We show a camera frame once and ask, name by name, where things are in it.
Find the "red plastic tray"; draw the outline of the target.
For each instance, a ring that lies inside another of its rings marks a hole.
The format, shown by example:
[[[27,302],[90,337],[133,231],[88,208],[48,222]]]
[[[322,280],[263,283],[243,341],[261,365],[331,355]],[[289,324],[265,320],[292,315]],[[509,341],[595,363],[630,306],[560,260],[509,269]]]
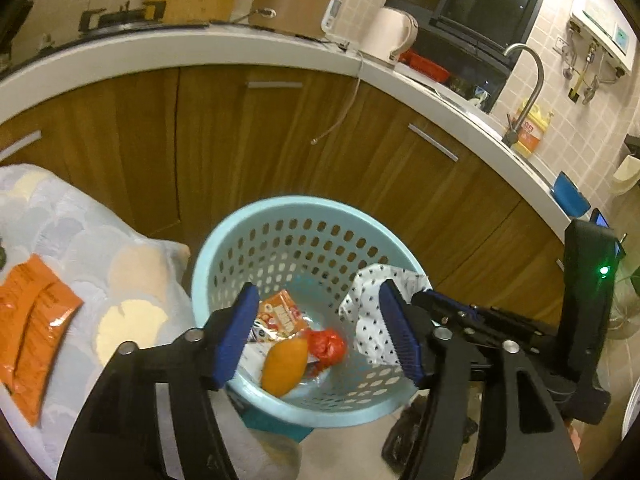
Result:
[[[428,58],[424,58],[420,54],[417,54],[413,49],[409,49],[407,52],[403,53],[399,57],[399,62],[406,64],[416,72],[430,77],[440,84],[444,84],[450,76],[450,73],[446,68],[443,68]]]

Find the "yellow detergent bottle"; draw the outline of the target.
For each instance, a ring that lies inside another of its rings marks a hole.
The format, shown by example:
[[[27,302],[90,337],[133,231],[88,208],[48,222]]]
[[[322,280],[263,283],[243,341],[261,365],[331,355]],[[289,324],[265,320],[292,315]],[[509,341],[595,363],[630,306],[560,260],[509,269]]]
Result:
[[[538,104],[534,104],[524,118],[520,130],[518,130],[518,140],[512,146],[514,151],[524,158],[532,156],[549,129],[553,116],[552,110],[548,110],[545,113]]]

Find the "orange snack wrapper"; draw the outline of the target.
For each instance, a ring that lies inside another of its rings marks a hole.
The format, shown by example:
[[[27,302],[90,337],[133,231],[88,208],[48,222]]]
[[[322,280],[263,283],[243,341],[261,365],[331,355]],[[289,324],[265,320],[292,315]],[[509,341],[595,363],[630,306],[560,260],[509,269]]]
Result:
[[[30,426],[39,422],[58,347],[83,304],[37,255],[1,284],[1,383]]]

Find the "wooden base cabinets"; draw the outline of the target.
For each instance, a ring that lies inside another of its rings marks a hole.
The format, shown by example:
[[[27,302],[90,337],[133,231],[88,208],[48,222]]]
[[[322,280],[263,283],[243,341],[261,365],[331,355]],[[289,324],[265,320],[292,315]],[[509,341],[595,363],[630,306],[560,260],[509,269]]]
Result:
[[[144,235],[199,250],[232,211],[305,194],[392,230],[443,294],[559,321],[559,237],[450,130],[370,84],[201,66],[96,82],[7,120],[11,162],[51,170]]]

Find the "blue bowl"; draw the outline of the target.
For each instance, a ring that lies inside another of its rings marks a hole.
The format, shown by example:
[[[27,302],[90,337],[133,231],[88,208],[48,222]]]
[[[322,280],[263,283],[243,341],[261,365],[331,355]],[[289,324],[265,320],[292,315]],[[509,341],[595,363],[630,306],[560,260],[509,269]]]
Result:
[[[585,195],[579,191],[579,188],[564,171],[561,171],[555,178],[551,194],[562,211],[569,217],[582,217],[590,209],[589,200],[585,198]]]

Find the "white dotted wrapper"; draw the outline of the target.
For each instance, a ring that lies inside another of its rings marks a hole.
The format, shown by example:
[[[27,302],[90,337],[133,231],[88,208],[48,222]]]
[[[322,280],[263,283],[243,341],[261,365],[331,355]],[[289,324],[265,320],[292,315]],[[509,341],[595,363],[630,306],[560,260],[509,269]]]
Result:
[[[380,287],[387,280],[395,283],[405,301],[417,292],[432,289],[424,274],[387,264],[372,264],[357,272],[338,307],[338,314],[352,329],[352,348],[370,364],[398,365],[378,299]]]

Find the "black gas stove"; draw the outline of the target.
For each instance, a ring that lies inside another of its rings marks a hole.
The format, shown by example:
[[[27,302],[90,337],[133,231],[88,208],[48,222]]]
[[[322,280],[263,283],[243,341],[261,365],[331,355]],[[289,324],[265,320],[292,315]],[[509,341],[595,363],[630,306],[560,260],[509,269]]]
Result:
[[[82,42],[96,40],[133,32],[147,32],[157,29],[200,29],[208,23],[202,20],[182,20],[171,23],[165,18],[167,2],[165,0],[146,0],[134,8],[127,0],[117,11],[107,8],[83,10],[77,26],[71,32],[38,32],[34,39],[20,39],[18,35],[26,25],[29,12],[34,3],[30,0],[25,10],[18,14],[18,20],[12,25],[1,41],[1,71],[9,72],[15,67],[28,63],[32,58],[42,58],[67,46],[76,46]]]

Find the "orange white snack packet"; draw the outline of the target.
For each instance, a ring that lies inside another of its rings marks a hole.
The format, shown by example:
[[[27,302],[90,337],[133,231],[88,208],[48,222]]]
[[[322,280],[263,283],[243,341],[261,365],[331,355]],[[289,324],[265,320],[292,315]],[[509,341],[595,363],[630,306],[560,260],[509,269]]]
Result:
[[[286,289],[263,299],[248,335],[249,342],[279,342],[297,337],[310,326]]]

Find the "orange fruit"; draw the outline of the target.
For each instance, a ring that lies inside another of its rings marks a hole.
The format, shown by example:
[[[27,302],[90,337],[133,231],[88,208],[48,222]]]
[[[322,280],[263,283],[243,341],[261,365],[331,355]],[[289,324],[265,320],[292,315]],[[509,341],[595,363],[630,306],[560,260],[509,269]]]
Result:
[[[308,342],[305,338],[277,342],[266,356],[260,386],[272,396],[285,396],[304,377],[307,360]]]

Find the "dark window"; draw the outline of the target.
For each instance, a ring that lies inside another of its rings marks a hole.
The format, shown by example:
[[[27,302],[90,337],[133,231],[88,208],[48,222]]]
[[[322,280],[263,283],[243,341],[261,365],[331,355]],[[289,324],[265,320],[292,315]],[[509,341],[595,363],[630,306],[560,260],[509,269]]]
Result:
[[[386,0],[419,25],[412,50],[468,84],[488,93],[491,110],[518,57],[511,44],[524,44],[544,0]]]

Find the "white electric kettle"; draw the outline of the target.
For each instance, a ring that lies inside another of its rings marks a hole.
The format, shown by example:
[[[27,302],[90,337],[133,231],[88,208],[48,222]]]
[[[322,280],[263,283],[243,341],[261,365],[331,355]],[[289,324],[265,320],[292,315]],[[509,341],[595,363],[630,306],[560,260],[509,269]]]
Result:
[[[419,25],[409,13],[383,6],[359,44],[359,52],[370,60],[394,67],[418,36]]]

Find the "red plastic bag trash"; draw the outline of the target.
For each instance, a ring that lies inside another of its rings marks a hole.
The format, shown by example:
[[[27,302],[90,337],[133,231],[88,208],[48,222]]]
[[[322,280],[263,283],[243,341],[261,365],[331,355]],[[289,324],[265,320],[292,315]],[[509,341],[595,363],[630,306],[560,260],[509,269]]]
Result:
[[[310,366],[312,377],[320,375],[328,368],[340,364],[345,359],[347,344],[339,332],[333,328],[326,330],[306,330],[304,338],[308,352],[316,360]]]

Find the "light blue perforated trash basket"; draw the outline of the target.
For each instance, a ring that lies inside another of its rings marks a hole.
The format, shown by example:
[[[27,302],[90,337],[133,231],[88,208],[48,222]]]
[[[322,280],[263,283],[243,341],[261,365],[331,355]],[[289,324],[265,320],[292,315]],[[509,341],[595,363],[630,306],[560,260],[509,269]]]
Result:
[[[193,272],[196,322],[229,307],[250,283],[262,298],[286,289],[310,328],[333,328],[347,344],[343,362],[303,379],[281,399],[260,388],[262,361],[246,352],[228,383],[232,392],[270,416],[309,428],[367,424],[407,404],[416,387],[400,365],[370,364],[352,348],[352,329],[338,314],[357,272],[378,263],[426,275],[386,226],[334,200],[297,195],[258,200],[215,226]]]

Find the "white water heater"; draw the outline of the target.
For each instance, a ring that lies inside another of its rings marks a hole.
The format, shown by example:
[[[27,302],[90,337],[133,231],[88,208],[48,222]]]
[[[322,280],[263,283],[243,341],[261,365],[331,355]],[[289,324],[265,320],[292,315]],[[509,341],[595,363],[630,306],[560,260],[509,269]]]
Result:
[[[573,0],[570,19],[600,44],[614,68],[634,70],[637,36],[614,0]]]

